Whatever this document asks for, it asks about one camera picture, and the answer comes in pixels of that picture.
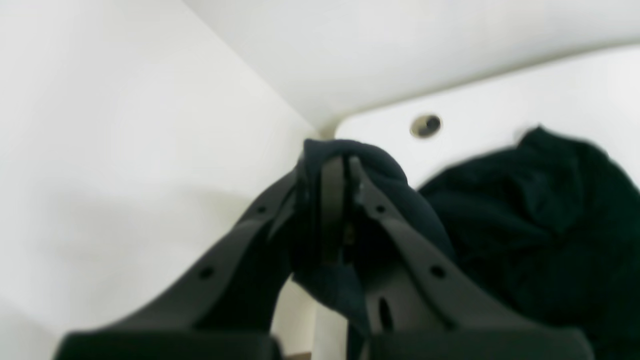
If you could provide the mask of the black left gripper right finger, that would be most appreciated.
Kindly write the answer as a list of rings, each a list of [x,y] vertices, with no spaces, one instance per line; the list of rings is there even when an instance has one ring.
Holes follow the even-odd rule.
[[[320,173],[325,264],[351,264],[370,336],[362,360],[592,360],[576,328],[541,325],[483,291],[414,230],[358,157]]]

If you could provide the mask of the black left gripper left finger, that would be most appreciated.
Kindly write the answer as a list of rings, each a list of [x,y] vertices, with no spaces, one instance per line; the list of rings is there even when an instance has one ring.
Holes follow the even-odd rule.
[[[291,274],[282,228],[295,212],[298,173],[268,187],[176,282],[131,315],[69,333],[57,360],[281,360],[270,335]]]

